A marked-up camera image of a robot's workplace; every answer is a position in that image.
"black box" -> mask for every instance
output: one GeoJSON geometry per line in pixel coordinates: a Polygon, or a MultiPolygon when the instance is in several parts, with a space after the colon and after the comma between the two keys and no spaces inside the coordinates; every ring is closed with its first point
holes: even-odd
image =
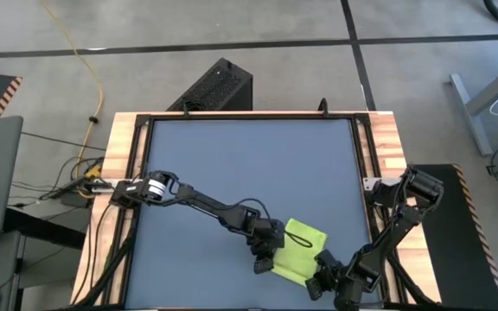
{"type": "Polygon", "coordinates": [[[219,59],[167,111],[251,111],[252,74],[219,59]]]}

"concrete floor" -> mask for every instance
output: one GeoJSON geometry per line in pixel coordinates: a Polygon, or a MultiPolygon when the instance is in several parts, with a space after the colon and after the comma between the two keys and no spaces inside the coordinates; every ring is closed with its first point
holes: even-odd
{"type": "MultiPolygon", "coordinates": [[[[498,35],[498,23],[478,0],[349,0],[359,38],[498,35]]],[[[78,48],[118,48],[236,41],[349,38],[338,0],[48,0],[78,48]]],[[[36,0],[0,0],[0,52],[67,49],[36,0]]],[[[498,41],[361,46],[378,110],[394,111],[406,159],[463,167],[480,220],[498,263],[498,184],[488,176],[454,105],[450,73],[460,73],[470,94],[498,74],[498,41]]],[[[105,106],[90,144],[105,147],[117,111],[160,111],[225,57],[254,75],[255,110],[315,110],[325,97],[335,110],[365,110],[349,45],[256,48],[152,54],[93,55],[105,106]]],[[[4,116],[24,117],[24,130],[80,143],[98,94],[73,56],[0,58],[0,73],[24,77],[4,116]]],[[[498,146],[498,117],[483,116],[498,146]]],[[[78,148],[23,136],[15,180],[54,182],[61,164],[78,148]]],[[[90,150],[86,156],[99,156],[90,150]]],[[[13,190],[14,195],[28,191],[13,190]]],[[[57,203],[28,206],[46,216],[67,210],[57,203]]],[[[88,213],[60,222],[82,228],[88,213]]],[[[51,252],[31,247],[31,260],[51,252]]],[[[79,253],[47,262],[74,277],[79,253]]],[[[28,289],[23,310],[67,305],[69,281],[28,289]]]]}

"green cloth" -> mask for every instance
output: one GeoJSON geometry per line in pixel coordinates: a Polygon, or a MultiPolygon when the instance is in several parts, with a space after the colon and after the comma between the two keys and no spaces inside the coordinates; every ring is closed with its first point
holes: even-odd
{"type": "Polygon", "coordinates": [[[285,230],[307,239],[312,247],[302,247],[285,234],[285,246],[276,250],[272,272],[305,286],[316,272],[315,256],[324,249],[328,235],[295,219],[287,222],[285,230]]]}

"hazard stripe tape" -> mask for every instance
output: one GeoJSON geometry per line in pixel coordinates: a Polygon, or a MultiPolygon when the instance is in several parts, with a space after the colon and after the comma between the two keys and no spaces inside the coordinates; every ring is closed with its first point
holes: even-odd
{"type": "Polygon", "coordinates": [[[489,249],[488,241],[485,238],[485,233],[483,233],[482,225],[480,224],[480,219],[477,216],[476,206],[472,202],[472,198],[471,198],[470,192],[468,190],[468,186],[466,185],[466,181],[464,180],[463,170],[456,164],[454,164],[453,167],[456,170],[456,174],[458,175],[458,180],[460,181],[460,185],[463,188],[464,197],[466,198],[466,202],[468,203],[468,209],[470,211],[472,220],[474,220],[474,223],[476,225],[477,234],[478,234],[478,237],[480,239],[480,242],[482,242],[483,251],[485,252],[485,258],[487,259],[487,262],[489,264],[489,268],[491,269],[491,275],[493,275],[493,280],[495,281],[495,285],[497,286],[497,290],[498,290],[497,264],[495,263],[495,260],[493,259],[493,255],[491,255],[491,250],[489,249]]]}
{"type": "Polygon", "coordinates": [[[7,105],[13,99],[13,96],[15,96],[15,93],[16,91],[18,91],[18,88],[20,87],[21,83],[22,83],[22,78],[15,77],[10,82],[9,86],[7,86],[7,89],[0,98],[0,117],[3,115],[3,112],[5,111],[5,108],[7,108],[7,105]]]}

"yellow extension cord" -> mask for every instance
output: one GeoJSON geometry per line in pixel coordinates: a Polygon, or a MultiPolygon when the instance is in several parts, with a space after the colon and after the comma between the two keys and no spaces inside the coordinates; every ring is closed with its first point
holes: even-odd
{"type": "MultiPolygon", "coordinates": [[[[57,17],[53,13],[53,11],[48,7],[45,0],[40,0],[40,2],[41,2],[41,5],[43,6],[43,8],[51,15],[51,18],[53,18],[55,24],[57,25],[57,27],[59,28],[61,33],[65,36],[65,39],[67,39],[68,44],[70,45],[70,48],[74,51],[74,55],[76,55],[76,57],[78,57],[80,60],[82,60],[84,65],[86,65],[87,69],[90,71],[90,74],[92,75],[93,79],[95,80],[95,83],[97,84],[97,88],[99,90],[99,102],[97,105],[97,109],[95,110],[95,113],[93,113],[93,117],[97,117],[99,114],[99,111],[101,110],[101,107],[103,106],[103,86],[101,85],[101,82],[99,81],[97,74],[95,74],[95,72],[93,71],[92,66],[90,66],[90,64],[87,62],[87,60],[85,60],[82,56],[80,56],[78,54],[78,51],[76,50],[76,47],[74,46],[73,41],[70,39],[70,35],[68,35],[68,32],[63,27],[59,17],[57,17]]],[[[80,168],[80,165],[78,165],[78,164],[80,163],[82,156],[84,155],[84,151],[86,150],[87,139],[89,138],[90,133],[92,132],[92,127],[93,127],[93,121],[90,120],[90,124],[87,126],[86,134],[84,135],[84,142],[82,143],[82,148],[80,149],[80,153],[78,154],[78,160],[76,162],[77,165],[76,165],[76,169],[74,170],[74,178],[78,178],[78,170],[80,168]]],[[[80,190],[80,187],[78,187],[78,194],[86,199],[92,199],[94,197],[94,195],[92,195],[92,194],[82,193],[82,191],[80,190]]]]}

